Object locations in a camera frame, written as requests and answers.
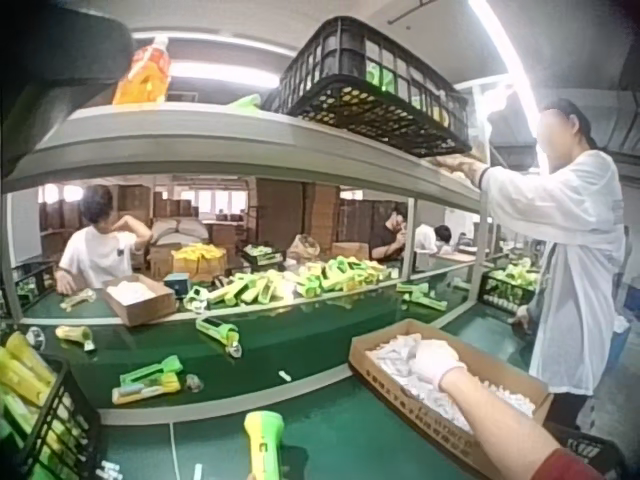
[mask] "metal shelf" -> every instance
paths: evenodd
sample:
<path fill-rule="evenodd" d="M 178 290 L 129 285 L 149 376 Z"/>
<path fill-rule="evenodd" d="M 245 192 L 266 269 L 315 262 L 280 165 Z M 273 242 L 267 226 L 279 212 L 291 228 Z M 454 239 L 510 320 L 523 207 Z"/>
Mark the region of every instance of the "metal shelf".
<path fill-rule="evenodd" d="M 478 190 L 351 133 L 191 103 L 80 110 L 25 157 L 4 192 L 131 174 L 240 174 L 380 190 L 478 212 Z"/>

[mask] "red sleeve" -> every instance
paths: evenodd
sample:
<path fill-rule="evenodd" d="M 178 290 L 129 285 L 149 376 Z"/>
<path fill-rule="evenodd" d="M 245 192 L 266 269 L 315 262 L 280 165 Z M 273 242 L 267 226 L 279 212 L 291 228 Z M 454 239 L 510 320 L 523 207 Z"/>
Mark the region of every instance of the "red sleeve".
<path fill-rule="evenodd" d="M 554 450 L 540 465 L 531 480 L 603 480 L 580 458 L 563 448 Z"/>

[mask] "black hair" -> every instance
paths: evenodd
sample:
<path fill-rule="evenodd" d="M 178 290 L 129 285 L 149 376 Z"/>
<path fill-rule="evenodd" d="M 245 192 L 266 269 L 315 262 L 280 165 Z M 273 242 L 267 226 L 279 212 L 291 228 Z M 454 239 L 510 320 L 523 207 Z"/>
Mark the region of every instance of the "black hair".
<path fill-rule="evenodd" d="M 91 225 L 106 220 L 113 211 L 113 195 L 106 185 L 90 185 L 80 201 L 82 216 Z"/>
<path fill-rule="evenodd" d="M 449 243 L 451 241 L 451 237 L 452 237 L 451 229 L 446 225 L 438 225 L 436 228 L 433 229 L 433 231 L 436 234 L 437 240 L 440 240 L 441 242 L 444 242 L 444 243 Z"/>
<path fill-rule="evenodd" d="M 558 110 L 567 118 L 567 120 L 571 118 L 571 115 L 575 116 L 578 120 L 578 131 L 587 141 L 589 148 L 592 150 L 598 148 L 598 144 L 591 136 L 591 122 L 582 110 L 580 110 L 571 100 L 567 100 L 566 98 L 556 98 L 542 108 L 543 112 L 546 112 L 547 110 Z"/>
<path fill-rule="evenodd" d="M 409 214 L 407 213 L 407 204 L 406 203 L 396 203 L 393 206 L 393 212 L 392 213 L 396 213 L 398 215 L 402 215 L 402 218 L 404 218 L 406 220 L 407 217 L 409 216 Z"/>

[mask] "ceiling light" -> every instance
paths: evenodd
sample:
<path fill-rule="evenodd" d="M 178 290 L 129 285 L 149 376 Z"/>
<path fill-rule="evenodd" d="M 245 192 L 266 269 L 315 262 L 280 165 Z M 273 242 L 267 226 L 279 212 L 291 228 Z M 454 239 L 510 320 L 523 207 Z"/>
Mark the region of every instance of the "ceiling light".
<path fill-rule="evenodd" d="M 513 87 L 520 98 L 522 109 L 527 117 L 527 123 L 529 124 L 529 130 L 533 138 L 536 138 L 536 129 L 538 125 L 538 118 L 540 112 L 536 104 L 536 99 L 531 89 L 531 84 L 522 66 L 522 61 L 513 47 L 513 44 L 509 40 L 507 33 L 505 32 L 500 20 L 493 12 L 487 0 L 469 0 L 469 5 L 476 13 L 482 26 L 487 31 L 487 34 L 491 38 L 491 41 L 495 45 L 502 61 L 507 67 L 507 71 L 511 76 Z M 540 165 L 540 171 L 543 174 L 549 172 L 549 164 L 545 155 L 538 154 L 538 164 Z"/>
<path fill-rule="evenodd" d="M 171 62 L 169 74 L 172 77 L 221 80 L 223 82 L 240 83 L 261 88 L 276 88 L 280 84 L 280 78 L 274 73 L 265 72 L 257 68 L 218 63 L 174 60 Z"/>
<path fill-rule="evenodd" d="M 232 45 L 240 45 L 243 47 L 267 50 L 269 52 L 279 53 L 280 55 L 286 55 L 288 57 L 293 57 L 296 54 L 294 50 L 290 50 L 288 48 L 278 47 L 277 45 L 272 45 L 270 43 L 265 43 L 265 42 L 259 42 L 257 40 L 249 40 L 246 38 L 233 37 L 228 34 L 220 35 L 220 34 L 214 34 L 214 33 L 155 30 L 150 32 L 134 32 L 133 38 L 137 38 L 137 39 L 151 38 L 152 39 L 157 37 L 158 35 L 165 35 L 170 39 L 177 38 L 180 40 L 201 40 L 206 42 L 229 43 Z"/>

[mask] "orange bottle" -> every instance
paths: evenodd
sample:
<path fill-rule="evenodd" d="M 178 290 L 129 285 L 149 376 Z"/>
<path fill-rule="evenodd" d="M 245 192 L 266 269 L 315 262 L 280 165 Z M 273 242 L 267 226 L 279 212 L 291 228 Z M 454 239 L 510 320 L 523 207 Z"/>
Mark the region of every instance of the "orange bottle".
<path fill-rule="evenodd" d="M 129 73 L 118 83 L 113 97 L 114 105 L 164 102 L 171 80 L 168 44 L 169 39 L 159 35 L 153 40 L 152 45 L 135 53 Z"/>

